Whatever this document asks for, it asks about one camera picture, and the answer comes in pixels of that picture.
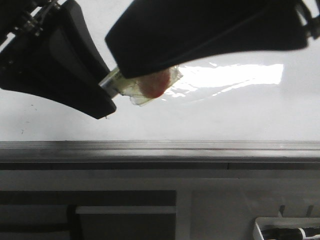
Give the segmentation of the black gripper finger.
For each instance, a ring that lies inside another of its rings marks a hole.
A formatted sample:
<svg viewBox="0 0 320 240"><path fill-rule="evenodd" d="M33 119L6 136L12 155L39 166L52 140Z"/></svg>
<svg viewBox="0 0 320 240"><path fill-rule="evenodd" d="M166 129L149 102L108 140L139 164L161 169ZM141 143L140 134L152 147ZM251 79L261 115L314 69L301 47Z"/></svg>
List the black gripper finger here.
<svg viewBox="0 0 320 240"><path fill-rule="evenodd" d="M308 40L294 0L135 0L105 42L134 78L229 53L292 51Z"/></svg>

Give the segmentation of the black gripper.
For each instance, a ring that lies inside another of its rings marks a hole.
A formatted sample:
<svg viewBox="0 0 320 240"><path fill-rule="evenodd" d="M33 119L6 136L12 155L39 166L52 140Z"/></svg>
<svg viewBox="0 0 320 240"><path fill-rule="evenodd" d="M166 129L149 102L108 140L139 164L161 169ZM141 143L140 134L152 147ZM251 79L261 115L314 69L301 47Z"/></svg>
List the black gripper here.
<svg viewBox="0 0 320 240"><path fill-rule="evenodd" d="M109 69L74 0L0 2L0 87L74 108L95 119L116 111L100 86Z"/></svg>

